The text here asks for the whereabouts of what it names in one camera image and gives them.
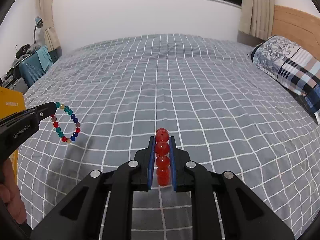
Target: metal pivot bolt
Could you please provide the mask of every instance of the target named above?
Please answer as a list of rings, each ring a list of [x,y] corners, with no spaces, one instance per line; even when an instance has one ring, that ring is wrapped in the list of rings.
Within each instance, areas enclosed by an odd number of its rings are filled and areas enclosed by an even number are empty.
[[[196,166],[196,163],[195,163],[195,162],[187,162],[187,163],[186,163],[186,166],[187,166],[188,168],[194,168],[194,167]]]
[[[93,178],[97,178],[100,176],[100,171],[98,171],[98,170],[91,171],[90,176]]]
[[[233,173],[231,171],[226,171],[224,174],[225,178],[227,179],[232,179],[233,178]]]
[[[139,163],[137,161],[129,161],[128,165],[132,168],[137,167],[139,165]]]

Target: blue lamp head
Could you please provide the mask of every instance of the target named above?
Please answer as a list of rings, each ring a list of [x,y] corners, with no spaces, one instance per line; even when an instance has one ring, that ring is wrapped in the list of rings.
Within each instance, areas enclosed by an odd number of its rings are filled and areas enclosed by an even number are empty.
[[[42,28],[42,26],[43,26],[42,18],[40,18],[39,16],[37,16],[37,17],[35,18],[35,22],[36,22],[36,27],[37,27],[38,29]]]

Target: gray suitcase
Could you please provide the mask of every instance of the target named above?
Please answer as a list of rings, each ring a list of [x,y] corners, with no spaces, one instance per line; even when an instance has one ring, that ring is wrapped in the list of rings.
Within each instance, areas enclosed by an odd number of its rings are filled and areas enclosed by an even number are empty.
[[[9,89],[11,90],[15,90],[21,93],[25,93],[28,90],[28,86],[26,85],[26,83],[24,82],[23,78],[19,78],[15,83],[13,83]]]

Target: black bag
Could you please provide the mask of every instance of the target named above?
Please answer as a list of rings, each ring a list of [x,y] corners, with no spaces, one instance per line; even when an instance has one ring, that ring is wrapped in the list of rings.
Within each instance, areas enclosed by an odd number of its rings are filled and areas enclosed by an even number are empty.
[[[30,44],[23,45],[16,53],[16,58],[19,59],[22,55],[24,55],[27,52],[27,50],[30,47],[31,47]]]

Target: teal towel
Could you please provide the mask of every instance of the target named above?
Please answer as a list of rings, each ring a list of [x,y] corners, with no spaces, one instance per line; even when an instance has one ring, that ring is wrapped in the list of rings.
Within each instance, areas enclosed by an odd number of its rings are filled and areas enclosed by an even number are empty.
[[[52,66],[52,59],[50,57],[47,46],[43,46],[41,49],[38,49],[36,51],[36,54],[38,54],[44,72],[47,72],[48,69]]]

